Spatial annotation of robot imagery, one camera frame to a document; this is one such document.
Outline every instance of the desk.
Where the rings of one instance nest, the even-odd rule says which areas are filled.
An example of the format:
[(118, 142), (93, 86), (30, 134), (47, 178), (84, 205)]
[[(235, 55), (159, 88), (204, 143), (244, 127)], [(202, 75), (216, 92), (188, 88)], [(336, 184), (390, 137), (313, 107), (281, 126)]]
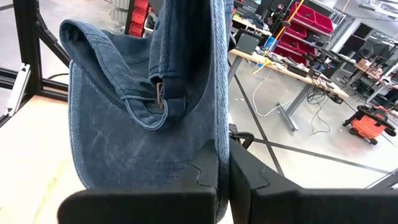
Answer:
[[(257, 62), (257, 63), (261, 63), (264, 64), (266, 61), (266, 58), (258, 55), (257, 53), (254, 53), (253, 55), (248, 55), (246, 53), (240, 52), (236, 49), (231, 50), (230, 53), (235, 54), (236, 58), (234, 60), (234, 62), (231, 65), (231, 68), (229, 69), (228, 72), (228, 81), (230, 82), (234, 76), (234, 74), (236, 73), (239, 64), (242, 61), (242, 58), (246, 58), (250, 61), (253, 62)], [(285, 110), (281, 105), (281, 103), (277, 103), (280, 113), (282, 114), (282, 116), (284, 117), (286, 123), (289, 125), (290, 130), (292, 131), (298, 131), (299, 128), (297, 127), (297, 125), (295, 124), (294, 120), (292, 119), (292, 115), (295, 112), (295, 110), (301, 105), (301, 103), (306, 99), (307, 97), (307, 90), (309, 88), (311, 88), (313, 86), (313, 79), (310, 77), (303, 77), (300, 75), (297, 75), (296, 73), (293, 73), (289, 70), (287, 70), (283, 65), (278, 64), (277, 66), (274, 64), (272, 65), (266, 65), (265, 67), (273, 69), (277, 72), (283, 73), (285, 75), (288, 75), (292, 78), (296, 78), (304, 83), (306, 83), (306, 85), (304, 86), (304, 88), (301, 90), (301, 92), (297, 95), (297, 97), (293, 100), (292, 104)], [(334, 89), (330, 89), (326, 86), (326, 83), (319, 79), (320, 83), (321, 83), (321, 88), (324, 88), (330, 92), (332, 92), (333, 94), (337, 94), (338, 96), (342, 97), (342, 98), (348, 98), (348, 94), (345, 93), (343, 90), (341, 90), (338, 86), (336, 86), (334, 83), (332, 83)]]
[(242, 17), (240, 17), (240, 16), (238, 16), (238, 15), (235, 15), (235, 16), (233, 17), (232, 20), (235, 21), (235, 22), (238, 22), (238, 23), (240, 23), (240, 24), (245, 25), (245, 26), (246, 26), (246, 29), (247, 29), (248, 27), (250, 27), (250, 28), (252, 28), (252, 29), (254, 29), (254, 30), (256, 30), (256, 31), (261, 32), (261, 33), (264, 34), (264, 35), (272, 36), (272, 33), (269, 32), (268, 30), (258, 29), (254, 24), (250, 23), (249, 21), (244, 20)]
[(356, 67), (356, 74), (352, 77), (352, 79), (347, 83), (347, 85), (352, 85), (361, 75), (362, 73), (366, 73), (367, 75), (369, 75), (371, 78), (375, 78), (377, 79), (377, 77), (370, 72), (367, 72), (366, 69), (360, 67), (358, 64), (354, 64), (354, 66)]
[(339, 64), (338, 68), (336, 68), (334, 74), (338, 74), (344, 68), (344, 66), (346, 66), (347, 63), (350, 63), (352, 65), (355, 64), (355, 62), (353, 62), (349, 57), (345, 55), (341, 54), (335, 54), (335, 55), (341, 60), (341, 63)]
[(60, 203), (85, 189), (73, 165), (68, 104), (34, 96), (0, 128), (0, 142), (0, 223), (58, 223)]
[[(369, 77), (372, 78), (373, 80), (378, 80), (378, 79), (379, 79), (379, 77), (375, 76), (375, 75), (374, 75), (373, 73), (371, 73), (371, 72), (367, 72), (366, 69), (360, 67), (359, 65), (355, 64), (354, 66), (357, 68), (357, 72), (356, 72), (356, 74), (354, 75), (354, 77), (348, 82), (348, 85), (352, 85), (352, 84), (355, 82), (355, 80), (357, 80), (357, 79), (362, 75), (362, 73), (364, 73), (364, 72), (366, 73), (367, 76), (369, 76)], [(382, 80), (379, 80), (379, 83), (380, 83), (380, 85), (378, 86), (377, 90), (375, 90), (375, 91), (373, 92), (373, 94), (370, 95), (370, 96), (366, 99), (366, 103), (369, 103), (371, 100), (373, 100), (373, 98), (376, 97), (376, 96), (377, 96), (381, 91), (383, 91), (383, 89), (385, 89), (385, 88), (395, 88), (395, 89), (398, 89), (398, 86), (396, 86), (396, 85), (391, 85), (390, 83), (386, 83), (386, 82), (384, 82), (384, 81), (382, 81)]]

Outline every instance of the white cable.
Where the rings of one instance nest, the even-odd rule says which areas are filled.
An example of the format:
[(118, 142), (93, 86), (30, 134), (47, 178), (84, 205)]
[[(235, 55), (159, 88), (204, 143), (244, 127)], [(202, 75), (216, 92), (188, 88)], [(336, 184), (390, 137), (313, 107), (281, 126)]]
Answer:
[(296, 98), (296, 96), (299, 94), (299, 90), (301, 89), (301, 86), (303, 86), (303, 83), (302, 83), (302, 84), (299, 86), (299, 88), (297, 89), (296, 94), (295, 94), (295, 95), (293, 96), (293, 98), (291, 98), (289, 101), (287, 101), (287, 102), (285, 102), (285, 103), (282, 103), (282, 104), (279, 105), (279, 106), (276, 106), (274, 109), (270, 110), (270, 112), (268, 112), (268, 113), (265, 114), (265, 115), (260, 114), (260, 113), (258, 112), (258, 110), (257, 110), (257, 105), (256, 105), (256, 101), (254, 100), (254, 95), (256, 94), (256, 91), (257, 91), (257, 89), (261, 86), (261, 84), (264, 83), (264, 82), (268, 79), (269, 75), (271, 74), (271, 71), (272, 71), (272, 70), (270, 69), (267, 78), (265, 78), (262, 82), (260, 82), (260, 84), (256, 87), (256, 89), (255, 89), (254, 92), (253, 92), (253, 104), (254, 104), (254, 109), (256, 110), (257, 115), (258, 115), (258, 116), (262, 116), (262, 117), (268, 116), (271, 112), (273, 112), (274, 110), (276, 110), (278, 107), (284, 106), (284, 105), (286, 105), (287, 103), (289, 103), (290, 101), (294, 100), (294, 98)]

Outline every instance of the red vacuum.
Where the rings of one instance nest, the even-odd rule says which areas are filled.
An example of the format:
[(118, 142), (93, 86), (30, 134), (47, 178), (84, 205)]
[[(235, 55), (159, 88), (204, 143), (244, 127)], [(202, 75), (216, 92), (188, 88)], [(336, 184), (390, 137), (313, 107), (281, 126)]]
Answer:
[(387, 110), (382, 106), (358, 106), (358, 111), (347, 119), (343, 126), (351, 124), (349, 133), (368, 139), (370, 144), (376, 145), (376, 137), (385, 131), (395, 136), (395, 128), (387, 122)]

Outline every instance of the table leg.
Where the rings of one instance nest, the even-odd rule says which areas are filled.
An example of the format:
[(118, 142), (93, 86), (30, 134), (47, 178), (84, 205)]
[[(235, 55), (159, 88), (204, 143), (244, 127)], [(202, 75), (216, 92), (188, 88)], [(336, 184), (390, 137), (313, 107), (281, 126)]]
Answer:
[(361, 75), (362, 75), (362, 71), (358, 71), (354, 75), (354, 77), (347, 83), (347, 85), (352, 85)]
[(283, 106), (281, 106), (281, 103), (278, 102), (276, 104), (278, 106), (279, 112), (281, 113), (282, 117), (285, 119), (291, 131), (299, 130), (297, 124), (294, 122), (291, 116), (293, 115), (294, 111), (301, 105), (304, 99), (306, 99), (307, 91), (311, 87), (312, 87), (311, 84), (306, 84), (305, 87), (301, 90), (301, 92), (297, 95), (297, 97), (293, 100), (292, 104), (286, 110), (283, 108)]
[(377, 96), (386, 86), (381, 85), (371, 96), (366, 99), (366, 103), (370, 103), (375, 96)]
[(229, 68), (229, 71), (228, 71), (228, 84), (231, 83), (232, 79), (234, 78), (234, 75), (235, 75), (236, 71), (238, 70), (241, 62), (242, 62), (242, 57), (236, 56), (234, 59), (234, 62), (231, 65), (231, 68)]
[(341, 71), (341, 69), (343, 69), (343, 67), (344, 67), (346, 64), (347, 64), (346, 62), (340, 63), (339, 66), (337, 67), (336, 71), (333, 73), (333, 75), (338, 74), (338, 73)]

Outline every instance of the red shelf bin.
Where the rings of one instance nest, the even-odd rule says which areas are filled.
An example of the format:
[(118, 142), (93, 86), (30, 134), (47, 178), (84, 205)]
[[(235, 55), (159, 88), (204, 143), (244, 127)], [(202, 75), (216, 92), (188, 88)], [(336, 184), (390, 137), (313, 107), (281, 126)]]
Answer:
[(306, 60), (305, 58), (301, 57), (301, 56), (292, 54), (290, 57), (291, 57), (291, 58), (293, 59), (293, 61), (296, 62), (296, 63), (302, 63), (303, 65), (307, 65), (307, 60)]
[(274, 51), (272, 51), (272, 52), (277, 54), (277, 55), (280, 55), (282, 57), (290, 57), (290, 52), (288, 52), (287, 50), (284, 50), (284, 49), (282, 49), (280, 47), (276, 47), (274, 49)]
[(303, 42), (298, 43), (298, 53), (304, 54), (304, 53), (311, 53), (315, 55), (315, 49), (307, 44), (304, 44)]
[(283, 35), (278, 44), (295, 52), (298, 50), (298, 40), (293, 37), (289, 37), (288, 35)]
[(136, 24), (143, 24), (145, 22), (145, 16), (133, 14), (131, 20)]
[(313, 24), (313, 26), (327, 34), (333, 32), (333, 23), (331, 19), (318, 12), (315, 12), (315, 23)]
[(137, 26), (137, 24), (131, 23), (130, 30), (129, 30), (129, 35), (133, 35), (134, 37), (142, 37), (143, 28), (144, 28), (144, 25)]
[(148, 7), (148, 0), (135, 0), (134, 5), (146, 10)]
[(301, 39), (305, 39), (307, 37), (307, 29), (294, 23), (287, 28), (286, 32), (293, 34), (296, 37), (300, 37)]
[[(297, 6), (299, 6), (299, 3), (296, 2), (294, 6), (292, 7), (292, 10), (290, 10), (290, 15), (296, 11)], [(297, 11), (296, 15), (294, 16), (295, 19), (298, 19), (300, 21), (305, 22), (308, 25), (313, 25), (316, 23), (315, 20), (315, 11), (311, 9), (310, 7), (304, 6), (303, 4), (300, 6), (300, 9)]]
[(141, 16), (145, 16), (146, 13), (147, 13), (146, 8), (138, 7), (138, 8), (136, 8), (134, 10), (133, 14), (138, 14), (138, 15), (141, 15)]

